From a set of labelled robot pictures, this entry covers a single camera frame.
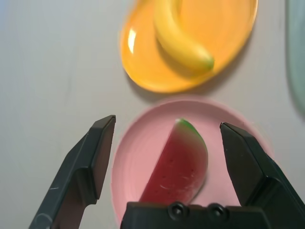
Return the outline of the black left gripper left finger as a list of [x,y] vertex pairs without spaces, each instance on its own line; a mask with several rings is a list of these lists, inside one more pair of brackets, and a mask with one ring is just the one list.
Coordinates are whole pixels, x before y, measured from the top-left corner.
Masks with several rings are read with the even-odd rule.
[[77,229],[87,206],[100,199],[116,117],[96,121],[62,162],[31,229]]

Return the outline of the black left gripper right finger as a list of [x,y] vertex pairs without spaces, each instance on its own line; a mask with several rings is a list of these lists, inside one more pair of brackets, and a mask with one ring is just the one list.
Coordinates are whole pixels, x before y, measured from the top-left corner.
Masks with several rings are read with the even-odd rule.
[[273,229],[303,229],[305,204],[254,136],[221,123],[227,171],[241,206],[258,207]]

